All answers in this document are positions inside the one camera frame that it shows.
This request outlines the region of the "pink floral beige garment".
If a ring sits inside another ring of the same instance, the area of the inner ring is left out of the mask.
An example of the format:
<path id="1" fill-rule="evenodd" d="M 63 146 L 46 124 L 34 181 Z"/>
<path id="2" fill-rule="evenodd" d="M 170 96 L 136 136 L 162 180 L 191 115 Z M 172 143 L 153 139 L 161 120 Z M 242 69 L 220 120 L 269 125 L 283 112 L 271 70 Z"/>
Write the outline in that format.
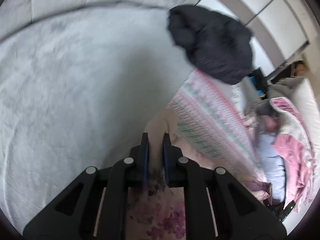
<path id="1" fill-rule="evenodd" d="M 185 239 L 183 189 L 166 185 L 163 158 L 165 133 L 174 137 L 178 116 L 158 112 L 147 124 L 149 140 L 148 180 L 141 190 L 129 190 L 126 239 Z"/>

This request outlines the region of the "pink striped knit garment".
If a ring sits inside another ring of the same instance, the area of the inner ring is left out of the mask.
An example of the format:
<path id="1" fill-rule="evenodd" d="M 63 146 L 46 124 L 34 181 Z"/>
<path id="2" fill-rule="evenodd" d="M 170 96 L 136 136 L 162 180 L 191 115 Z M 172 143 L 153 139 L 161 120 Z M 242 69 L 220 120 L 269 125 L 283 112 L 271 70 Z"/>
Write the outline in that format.
<path id="1" fill-rule="evenodd" d="M 192 71 L 168 108 L 178 114 L 176 133 L 188 146 L 188 158 L 208 169 L 224 167 L 235 177 L 266 181 L 250 125 L 216 79 Z"/>

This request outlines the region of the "grey fleece bed cover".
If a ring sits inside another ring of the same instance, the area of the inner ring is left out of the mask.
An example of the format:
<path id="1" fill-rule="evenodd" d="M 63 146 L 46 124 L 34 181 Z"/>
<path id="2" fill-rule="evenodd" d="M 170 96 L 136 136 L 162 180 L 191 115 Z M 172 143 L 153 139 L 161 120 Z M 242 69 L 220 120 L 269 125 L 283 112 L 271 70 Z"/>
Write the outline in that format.
<path id="1" fill-rule="evenodd" d="M 125 157 L 187 79 L 167 19 L 92 7 L 1 43 L 1 210 L 17 231 L 86 167 Z"/>

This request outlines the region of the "light blue garment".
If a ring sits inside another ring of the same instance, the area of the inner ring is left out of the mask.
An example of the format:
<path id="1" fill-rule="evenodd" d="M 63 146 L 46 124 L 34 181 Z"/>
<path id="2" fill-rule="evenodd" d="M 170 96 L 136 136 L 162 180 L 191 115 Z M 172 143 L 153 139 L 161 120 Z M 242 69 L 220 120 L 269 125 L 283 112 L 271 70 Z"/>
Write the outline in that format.
<path id="1" fill-rule="evenodd" d="M 272 184 L 272 201 L 274 204 L 280 204 L 285 200 L 286 171 L 282 157 L 274 149 L 274 141 L 274 134 L 260 133 L 256 151 L 267 182 Z"/>

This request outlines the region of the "pink white floral blanket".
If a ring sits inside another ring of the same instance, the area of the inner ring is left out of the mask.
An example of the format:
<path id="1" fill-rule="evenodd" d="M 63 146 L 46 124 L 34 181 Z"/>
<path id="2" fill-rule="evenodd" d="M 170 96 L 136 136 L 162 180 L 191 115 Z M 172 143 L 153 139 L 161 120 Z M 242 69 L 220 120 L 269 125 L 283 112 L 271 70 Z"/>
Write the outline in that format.
<path id="1" fill-rule="evenodd" d="M 289 99 L 272 98 L 270 105 L 280 118 L 273 147 L 285 164 L 285 206 L 295 202 L 294 211 L 298 212 L 300 204 L 307 204 L 313 190 L 313 145 L 301 114 Z"/>

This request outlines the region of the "black puffy jacket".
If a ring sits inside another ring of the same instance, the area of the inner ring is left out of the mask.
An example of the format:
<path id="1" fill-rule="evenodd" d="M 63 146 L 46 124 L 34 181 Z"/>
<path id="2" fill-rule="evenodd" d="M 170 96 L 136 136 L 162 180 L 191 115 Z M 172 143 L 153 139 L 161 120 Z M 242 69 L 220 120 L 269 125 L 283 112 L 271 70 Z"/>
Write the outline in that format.
<path id="1" fill-rule="evenodd" d="M 229 85 L 253 72 L 252 32 L 239 21 L 195 5 L 169 11 L 168 30 L 189 61 Z"/>

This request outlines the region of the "white folded duvet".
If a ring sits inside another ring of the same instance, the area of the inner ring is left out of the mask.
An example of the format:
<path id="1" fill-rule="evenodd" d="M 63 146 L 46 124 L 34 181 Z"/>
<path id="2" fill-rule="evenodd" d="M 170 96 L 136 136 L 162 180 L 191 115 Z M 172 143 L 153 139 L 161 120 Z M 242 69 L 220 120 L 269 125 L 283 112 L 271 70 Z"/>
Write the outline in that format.
<path id="1" fill-rule="evenodd" d="M 319 107 L 308 78 L 302 76 L 285 78 L 269 87 L 269 98 L 281 96 L 288 98 L 298 109 L 313 146 L 319 146 Z"/>

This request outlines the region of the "white sliding door wardrobe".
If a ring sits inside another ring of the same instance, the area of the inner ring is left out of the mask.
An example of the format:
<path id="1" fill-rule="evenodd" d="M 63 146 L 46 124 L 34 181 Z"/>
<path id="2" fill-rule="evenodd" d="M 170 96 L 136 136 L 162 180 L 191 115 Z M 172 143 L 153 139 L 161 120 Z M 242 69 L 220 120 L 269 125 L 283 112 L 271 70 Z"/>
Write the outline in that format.
<path id="1" fill-rule="evenodd" d="M 285 0 L 200 0 L 198 5 L 236 19 L 251 30 L 253 67 L 265 76 L 309 44 L 300 20 Z"/>

